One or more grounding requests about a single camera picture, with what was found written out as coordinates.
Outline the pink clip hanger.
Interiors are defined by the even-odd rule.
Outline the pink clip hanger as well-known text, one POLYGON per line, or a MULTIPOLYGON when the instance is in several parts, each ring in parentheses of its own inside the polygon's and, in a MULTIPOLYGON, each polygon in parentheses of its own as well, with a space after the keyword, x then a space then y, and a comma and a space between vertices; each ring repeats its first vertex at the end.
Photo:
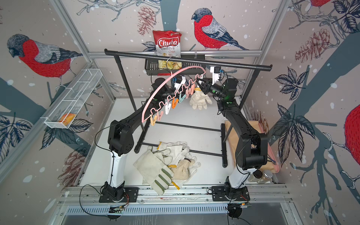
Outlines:
POLYGON ((175 99, 176 97, 182 97, 184 99, 184 98, 188 98, 189 95, 192 95, 194 93, 196 81, 202 78, 202 75, 204 75, 205 73, 206 70, 201 66, 188 66, 178 70, 177 72, 171 73, 171 76, 169 76, 165 81, 163 81, 159 85, 159 87, 156 88, 156 90, 153 92, 150 98, 147 100, 142 110, 141 123, 150 119, 151 124, 154 125, 156 119, 158 119, 159 117, 161 118, 162 115, 164 114, 163 112, 161 112, 160 115, 158 115, 159 111, 161 111, 163 107, 166 107, 166 114, 168 114, 170 108, 172 107, 173 99, 175 99), (195 68, 201 70, 201 73, 200 72, 196 73, 195 80, 191 79, 188 82, 188 85, 183 83, 179 89, 175 88, 174 91, 170 92, 170 94, 166 94, 165 97, 162 97, 162 95, 156 97, 156 95, 159 94, 159 92, 165 86, 165 84, 167 84, 167 82, 169 82, 172 78, 187 70, 193 71, 195 68))

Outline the black clothes rack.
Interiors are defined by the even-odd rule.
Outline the black clothes rack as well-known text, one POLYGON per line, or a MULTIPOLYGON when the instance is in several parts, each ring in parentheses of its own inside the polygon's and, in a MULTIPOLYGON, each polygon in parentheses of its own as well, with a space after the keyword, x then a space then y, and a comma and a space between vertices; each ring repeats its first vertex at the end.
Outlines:
POLYGON ((192 95, 195 92, 195 87, 199 87, 204 94, 211 93, 217 97, 219 112, 230 121, 239 137, 235 152, 236 164, 243 170, 250 168, 259 169, 261 166, 266 165, 268 137, 266 134, 261 134, 252 128, 241 113, 245 100, 249 95, 249 90, 245 91, 240 104, 237 104, 235 94, 237 92, 238 80, 236 78, 228 78, 222 85, 218 85, 216 81, 202 77, 206 73, 205 68, 202 66, 211 65, 252 69, 254 74, 249 83, 250 86, 254 84, 261 71, 271 71, 272 66, 224 63, 187 58, 171 58, 170 60, 192 63, 193 65, 173 72, 167 79, 157 79, 153 85, 154 91, 145 105, 127 118, 121 121, 113 121, 108 135, 109 149, 119 156, 129 153, 134 147, 133 133, 140 125, 146 120, 154 123, 156 119, 161 118, 161 109, 165 109, 168 112, 171 107, 175 107, 177 103, 192 95), (179 89, 167 86, 167 83, 172 78, 194 68, 199 69, 200 72, 196 74, 193 80, 182 84, 179 89))

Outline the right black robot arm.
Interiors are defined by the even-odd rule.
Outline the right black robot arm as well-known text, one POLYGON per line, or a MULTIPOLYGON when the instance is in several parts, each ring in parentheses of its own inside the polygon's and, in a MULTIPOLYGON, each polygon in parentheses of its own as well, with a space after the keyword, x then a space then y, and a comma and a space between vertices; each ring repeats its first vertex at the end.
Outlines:
POLYGON ((215 202, 248 202, 250 197, 245 182, 253 172, 267 164, 268 138, 254 129, 241 113, 242 107, 235 100, 237 79, 228 78, 222 85, 212 84, 209 78, 196 83, 204 94, 211 93, 218 98, 218 111, 229 120, 239 138, 234 154, 235 169, 223 186, 212 186, 212 199, 215 202))

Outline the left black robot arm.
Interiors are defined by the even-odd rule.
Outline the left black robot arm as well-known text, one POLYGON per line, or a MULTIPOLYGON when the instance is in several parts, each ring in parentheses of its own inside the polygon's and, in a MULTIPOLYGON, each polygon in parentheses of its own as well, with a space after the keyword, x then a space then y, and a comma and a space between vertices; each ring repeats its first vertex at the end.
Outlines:
POLYGON ((137 199, 138 189, 125 188, 125 166, 128 153, 134 148, 133 133, 143 122, 155 122, 160 115, 157 112, 174 97, 175 88, 167 85, 164 78, 158 78, 152 85, 154 91, 146 103, 134 113, 121 121, 112 121, 107 142, 110 151, 111 168, 107 181, 100 189, 100 203, 124 202, 130 197, 131 202, 137 199))

